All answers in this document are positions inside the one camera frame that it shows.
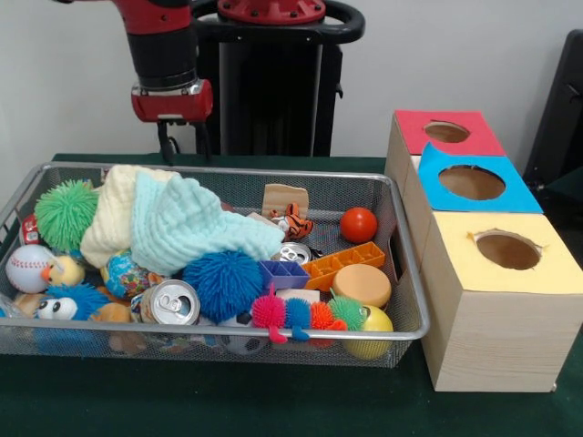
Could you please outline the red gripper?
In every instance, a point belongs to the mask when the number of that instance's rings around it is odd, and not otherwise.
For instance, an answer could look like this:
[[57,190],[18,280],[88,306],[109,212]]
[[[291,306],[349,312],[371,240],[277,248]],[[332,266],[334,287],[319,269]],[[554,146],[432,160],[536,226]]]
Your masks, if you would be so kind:
[[131,89],[131,104],[140,121],[157,123],[160,153],[168,165],[174,165],[175,148],[165,122],[196,123],[197,153],[211,160],[212,144],[205,123],[213,108],[209,80],[198,79],[187,86],[166,90],[146,89],[136,83]]

